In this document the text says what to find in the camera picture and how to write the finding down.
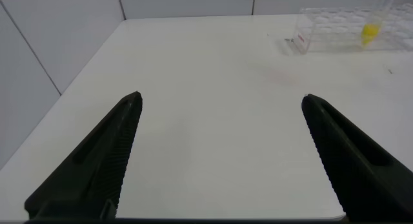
white wall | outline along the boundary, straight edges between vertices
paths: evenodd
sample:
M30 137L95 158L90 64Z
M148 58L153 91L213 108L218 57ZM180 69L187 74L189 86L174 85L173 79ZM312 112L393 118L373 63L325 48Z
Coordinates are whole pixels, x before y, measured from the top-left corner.
M374 0L255 0L254 14L298 14L300 8L369 6ZM413 0L395 0L395 4Z
M59 94L0 5L0 168Z
M127 19L251 15L253 0L122 0Z
M119 0L2 0L60 92L123 20Z

white table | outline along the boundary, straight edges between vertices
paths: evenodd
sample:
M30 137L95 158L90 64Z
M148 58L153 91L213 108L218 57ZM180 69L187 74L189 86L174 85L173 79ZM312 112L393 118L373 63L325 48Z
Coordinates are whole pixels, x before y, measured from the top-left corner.
M118 217L342 217L301 111L307 93L412 169L413 54L289 56L268 36L290 37L295 19L121 23L0 171L1 219L26 219L26 198L135 90L143 112Z

